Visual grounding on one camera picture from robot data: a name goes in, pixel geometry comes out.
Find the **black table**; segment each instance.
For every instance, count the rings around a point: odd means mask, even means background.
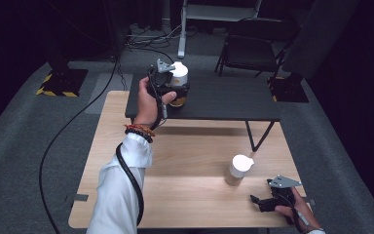
[[[138,81],[134,76],[126,108],[126,117],[137,113]],[[252,150],[255,152],[275,122],[281,120],[265,80],[252,77],[189,76],[190,91],[182,107],[168,106],[168,119],[245,121]],[[248,121],[269,121],[270,125],[256,146]]]

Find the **black cable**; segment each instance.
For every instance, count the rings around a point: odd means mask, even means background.
[[[150,39],[142,39],[142,40],[137,41],[136,40],[137,37],[141,37],[141,34],[150,30],[150,29],[144,29],[144,31],[141,32],[141,33],[138,33],[136,35],[131,35],[131,36],[134,36],[135,38],[130,39],[129,42],[126,43],[126,45],[137,47],[137,48],[151,47],[151,48],[155,48],[155,49],[161,49],[161,48],[169,47],[171,45],[169,40],[175,38],[172,35],[174,33],[178,32],[178,29],[179,29],[180,26],[181,26],[181,24],[170,33],[166,33],[164,28],[162,28],[162,30],[164,32],[164,35],[162,35],[162,36],[145,36],[145,37],[151,37],[151,38]]]
[[[112,72],[111,72],[111,76],[110,76],[110,78],[108,80],[108,83],[106,84],[106,86],[102,90],[102,92],[94,100],[92,100],[90,103],[88,103],[83,109],[81,109],[77,114],[75,114],[74,117],[72,117],[72,119],[69,120],[68,123],[66,123],[59,130],[59,132],[56,134],[56,136],[51,140],[50,144],[48,145],[48,147],[45,150],[45,153],[44,153],[44,155],[42,157],[41,165],[39,167],[39,191],[40,191],[40,194],[41,194],[42,203],[43,203],[44,208],[45,208],[45,213],[47,214],[47,217],[48,217],[48,219],[51,222],[51,226],[53,227],[53,229],[56,232],[56,234],[59,234],[60,232],[59,232],[59,230],[58,230],[58,228],[56,226],[56,223],[55,223],[55,221],[54,221],[54,219],[53,219],[53,217],[51,215],[50,210],[48,209],[47,202],[45,200],[44,188],[43,188],[43,184],[42,184],[42,172],[43,172],[43,168],[44,168],[45,159],[47,158],[47,155],[48,155],[48,152],[50,151],[51,146],[54,144],[54,142],[59,137],[59,135],[63,132],[63,130],[65,130],[65,128],[68,127],[68,125],[73,120],[75,120],[75,118],[77,118],[82,112],[84,112],[90,105],[92,105],[97,99],[99,99],[99,97],[101,97],[101,95],[105,92],[105,90],[107,89],[107,87],[109,86],[109,84],[110,84],[110,82],[112,80],[112,77],[114,76],[114,72],[115,72],[115,68],[117,67],[117,63],[118,63],[118,60],[115,61],[114,68],[112,69]]]
[[[280,196],[289,205],[289,207],[291,208],[291,211],[293,212],[294,225],[296,226],[296,229],[300,233],[303,233],[303,229],[302,229],[302,227],[300,226],[300,223],[299,223],[299,214],[297,213],[296,208],[294,208],[294,205],[287,198],[285,198],[283,195],[281,195],[279,193],[273,193],[272,195]]]
[[[127,91],[129,89],[129,87],[127,86],[127,81],[124,78],[124,74],[121,71],[121,64],[120,63],[118,64],[117,73],[121,77],[121,84],[123,85],[123,90]]]
[[[136,196],[138,198],[138,217],[136,219],[136,225],[141,222],[142,216],[144,214],[144,197],[142,196],[141,188],[139,187],[138,182],[136,181],[134,175],[132,174],[130,168],[127,166],[126,161],[123,158],[123,155],[121,154],[121,145],[120,143],[117,146],[117,149],[115,150],[115,155],[117,156],[118,162],[120,163],[121,167],[123,168],[124,172],[127,174],[127,176],[130,179],[130,182],[132,184],[132,187],[135,190]]]
[[[155,81],[155,78],[153,77],[153,73],[154,73],[153,70],[154,70],[154,68],[150,68],[147,71],[148,81],[150,82],[150,87],[153,88],[154,99],[156,100],[156,103],[157,103],[157,118],[156,118],[156,121],[153,123],[153,125],[150,128],[151,130],[154,130],[157,127],[162,126],[167,120],[167,119],[165,119],[165,121],[162,124],[160,124],[160,122],[162,121],[162,117],[163,117],[163,105],[164,104],[163,104],[162,97],[157,94],[157,90],[156,90],[156,87],[154,85],[154,83],[156,81]]]

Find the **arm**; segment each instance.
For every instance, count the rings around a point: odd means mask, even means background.
[[[302,196],[300,196],[296,188],[292,187],[291,190],[293,192],[293,196],[295,199],[294,208],[306,219],[307,223],[309,223],[308,225],[306,225],[305,222],[302,220],[303,218],[300,215],[299,215],[300,218],[297,218],[297,221],[299,221],[301,228],[303,230],[306,230],[306,232],[304,233],[324,234],[323,229],[320,228],[320,224],[318,223],[311,209],[308,207],[306,202],[303,200]],[[295,221],[295,218],[293,216],[293,211],[290,207],[276,206],[275,211],[282,215],[286,215],[290,217],[293,220],[293,222]]]
[[[134,124],[151,127],[157,118],[157,102],[147,93],[147,84],[148,78],[139,82],[138,113]],[[175,96],[175,92],[166,94],[162,97],[163,103],[169,103]],[[152,165],[151,145],[144,137],[129,133],[123,140],[121,153],[142,188],[145,169]],[[102,167],[98,183],[98,197],[87,233],[136,233],[137,196],[115,155]]]

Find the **bracelet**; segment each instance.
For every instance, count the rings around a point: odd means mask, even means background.
[[[147,133],[151,137],[156,136],[150,128],[145,127],[143,125],[125,125],[125,126],[126,126],[127,129],[140,129],[140,130],[144,131],[145,133]]]
[[[143,133],[141,131],[137,131],[135,129],[126,129],[125,133],[126,133],[126,135],[128,133],[137,134],[137,135],[145,138],[145,140],[147,140],[147,142],[149,142],[149,143],[153,142],[153,138],[151,138],[151,136],[149,136],[149,135],[147,135],[147,134],[145,134],[145,133]]]

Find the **white sleeve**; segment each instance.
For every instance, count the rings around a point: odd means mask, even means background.
[[[152,165],[151,145],[142,136],[128,134],[121,153],[142,188],[145,168]],[[98,183],[98,196],[87,233],[136,233],[138,199],[116,155],[102,167]]]
[[[325,234],[323,230],[313,230],[308,232],[309,234]]]

